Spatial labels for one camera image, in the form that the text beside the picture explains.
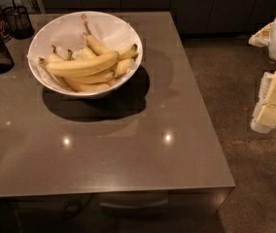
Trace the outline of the long upright yellow banana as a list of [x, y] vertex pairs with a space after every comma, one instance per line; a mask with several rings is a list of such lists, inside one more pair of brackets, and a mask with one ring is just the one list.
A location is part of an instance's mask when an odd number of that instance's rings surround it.
[[[102, 55], [108, 51], [111, 51], [108, 47], [106, 47], [102, 42], [100, 42], [91, 32], [88, 27], [88, 21], [86, 14], [81, 15], [81, 19], [83, 25], [86, 30], [86, 44], [97, 54]], [[120, 60], [124, 60], [127, 58], [134, 58], [138, 54], [138, 46], [136, 44], [131, 44], [126, 48], [119, 50]]]

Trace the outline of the middle small yellow banana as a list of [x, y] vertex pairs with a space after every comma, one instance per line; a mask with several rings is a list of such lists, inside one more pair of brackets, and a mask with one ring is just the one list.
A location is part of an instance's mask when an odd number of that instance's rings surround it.
[[82, 49], [80, 59], [91, 59], [96, 57], [96, 54], [93, 52], [93, 50], [88, 46], [87, 44], [87, 34], [83, 34], [84, 39], [84, 47]]

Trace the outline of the left back yellow banana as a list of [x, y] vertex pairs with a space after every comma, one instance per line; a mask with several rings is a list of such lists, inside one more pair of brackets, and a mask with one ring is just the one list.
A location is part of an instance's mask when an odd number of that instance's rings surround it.
[[51, 51], [47, 57], [47, 62], [52, 63], [52, 62], [59, 62], [59, 61], [63, 61], [63, 58], [57, 53], [56, 46], [51, 45]]

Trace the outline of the right short yellow banana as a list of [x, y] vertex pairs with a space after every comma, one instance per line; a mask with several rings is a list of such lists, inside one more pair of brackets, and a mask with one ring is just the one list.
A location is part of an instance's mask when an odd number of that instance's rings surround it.
[[133, 65], [133, 63], [134, 63], [134, 60], [132, 58], [120, 60], [112, 67], [112, 70], [115, 76], [116, 77], [123, 76], [127, 72], [127, 70]]

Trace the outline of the white bowl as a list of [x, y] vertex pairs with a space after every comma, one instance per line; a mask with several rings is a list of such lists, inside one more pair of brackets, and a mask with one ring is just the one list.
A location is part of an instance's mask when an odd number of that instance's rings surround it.
[[[121, 50], [130, 44], [138, 46], [138, 55], [133, 65], [119, 81], [102, 91], [75, 91], [65, 80], [50, 74], [39, 64], [39, 58], [48, 55], [49, 47], [52, 44], [55, 44], [61, 56], [64, 56], [68, 49], [73, 51], [73, 56], [77, 56], [81, 52], [82, 33], [85, 30], [81, 20], [82, 14], [86, 14], [90, 30], [94, 36], [107, 47]], [[44, 25], [32, 39], [27, 57], [33, 76], [43, 86], [68, 96], [99, 98], [117, 90], [136, 73], [143, 58], [143, 46], [136, 31], [121, 18], [99, 12], [77, 12], [57, 17]]]

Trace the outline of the black mesh cup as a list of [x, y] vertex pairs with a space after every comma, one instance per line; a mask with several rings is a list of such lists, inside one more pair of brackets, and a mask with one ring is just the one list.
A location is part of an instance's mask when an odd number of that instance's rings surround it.
[[10, 32], [15, 39], [27, 39], [34, 34], [27, 9], [18, 0], [11, 0], [12, 6], [3, 10]]

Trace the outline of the lower curved yellow banana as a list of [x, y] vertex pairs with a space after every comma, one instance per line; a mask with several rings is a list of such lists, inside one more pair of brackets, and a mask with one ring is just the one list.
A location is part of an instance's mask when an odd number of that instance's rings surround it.
[[114, 76], [113, 71], [106, 70], [90, 76], [69, 77], [68, 81], [73, 81], [78, 83], [104, 83], [110, 80], [113, 76]]

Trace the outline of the large front yellow banana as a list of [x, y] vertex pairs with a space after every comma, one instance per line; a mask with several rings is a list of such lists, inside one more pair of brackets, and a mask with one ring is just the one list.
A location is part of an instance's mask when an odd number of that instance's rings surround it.
[[44, 58], [39, 63], [51, 74], [59, 77], [82, 77], [100, 73], [112, 67], [119, 60], [117, 51], [109, 51], [86, 60], [64, 60], [48, 62]]

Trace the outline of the bottom yellow banana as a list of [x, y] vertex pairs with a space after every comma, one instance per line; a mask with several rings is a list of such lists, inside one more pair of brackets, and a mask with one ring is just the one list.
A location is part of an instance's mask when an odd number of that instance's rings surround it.
[[105, 90], [108, 89], [110, 86], [106, 83], [79, 83], [70, 79], [65, 78], [65, 82], [71, 86], [76, 91], [98, 91], [98, 90]]

